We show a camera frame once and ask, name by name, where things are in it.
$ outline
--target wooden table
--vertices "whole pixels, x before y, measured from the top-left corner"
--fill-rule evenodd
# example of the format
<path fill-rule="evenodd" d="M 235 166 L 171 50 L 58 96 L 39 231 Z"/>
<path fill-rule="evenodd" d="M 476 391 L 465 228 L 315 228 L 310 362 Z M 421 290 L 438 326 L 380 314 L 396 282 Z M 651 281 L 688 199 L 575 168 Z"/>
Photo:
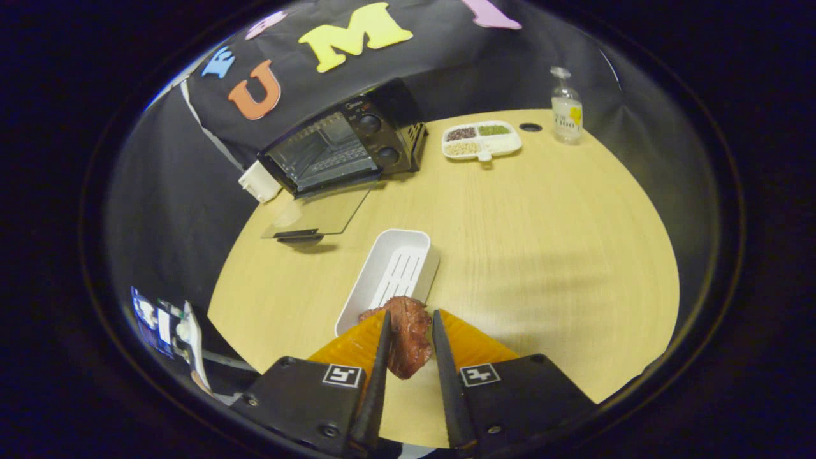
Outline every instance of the wooden table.
<path fill-rule="evenodd" d="M 255 369 L 307 358 L 334 325 L 377 235 L 422 230 L 441 262 L 428 308 L 449 310 L 518 354 L 541 352 L 593 401 L 665 349 L 679 280 L 666 230 L 646 194 L 601 143 L 557 143 L 550 110 L 473 114 L 428 124 L 421 171 L 372 190 L 342 234 L 307 253 L 260 235 L 290 208 L 258 206 L 235 242 L 208 316 Z M 501 120 L 524 143 L 489 166 L 441 153 L 451 126 Z M 380 435 L 447 447 L 435 357 L 408 381 L 388 374 Z"/>

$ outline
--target bottle cap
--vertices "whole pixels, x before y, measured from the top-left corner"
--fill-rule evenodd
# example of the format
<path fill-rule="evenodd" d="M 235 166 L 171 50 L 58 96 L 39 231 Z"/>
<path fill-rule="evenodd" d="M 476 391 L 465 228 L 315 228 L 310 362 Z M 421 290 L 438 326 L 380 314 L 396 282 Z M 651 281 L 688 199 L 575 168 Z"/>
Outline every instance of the bottle cap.
<path fill-rule="evenodd" d="M 550 68 L 550 73 L 562 79 L 567 79 L 572 76 L 570 71 L 563 67 L 552 67 Z"/>

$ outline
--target bottle label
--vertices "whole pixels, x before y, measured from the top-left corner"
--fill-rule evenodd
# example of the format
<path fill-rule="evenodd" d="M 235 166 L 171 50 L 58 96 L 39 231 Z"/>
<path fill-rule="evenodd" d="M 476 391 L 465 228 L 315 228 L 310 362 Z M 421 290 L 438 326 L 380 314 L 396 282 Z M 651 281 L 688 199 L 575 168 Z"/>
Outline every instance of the bottle label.
<path fill-rule="evenodd" d="M 580 102 L 563 97 L 552 98 L 556 133 L 565 137 L 578 137 L 583 130 L 583 106 Z"/>

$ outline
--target green beans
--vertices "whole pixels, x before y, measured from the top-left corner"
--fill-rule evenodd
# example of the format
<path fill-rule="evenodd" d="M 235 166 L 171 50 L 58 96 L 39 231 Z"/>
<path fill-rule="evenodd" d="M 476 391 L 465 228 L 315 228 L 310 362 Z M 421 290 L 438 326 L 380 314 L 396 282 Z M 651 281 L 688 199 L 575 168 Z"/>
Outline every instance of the green beans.
<path fill-rule="evenodd" d="M 493 126 L 479 126 L 479 135 L 480 136 L 495 136 L 497 134 L 509 134 L 510 130 L 504 126 L 493 125 Z"/>

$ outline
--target oven knob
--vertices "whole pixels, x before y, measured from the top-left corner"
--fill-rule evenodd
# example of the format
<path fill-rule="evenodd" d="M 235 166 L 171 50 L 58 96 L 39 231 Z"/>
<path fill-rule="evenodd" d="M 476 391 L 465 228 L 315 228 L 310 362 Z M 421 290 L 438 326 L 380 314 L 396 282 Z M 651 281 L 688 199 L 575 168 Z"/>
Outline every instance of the oven knob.
<path fill-rule="evenodd" d="M 363 115 L 360 118 L 359 128 L 364 134 L 374 134 L 383 126 L 379 118 L 373 114 Z"/>
<path fill-rule="evenodd" d="M 382 167 L 393 166 L 400 159 L 400 153 L 391 147 L 383 147 L 377 152 L 377 163 Z"/>

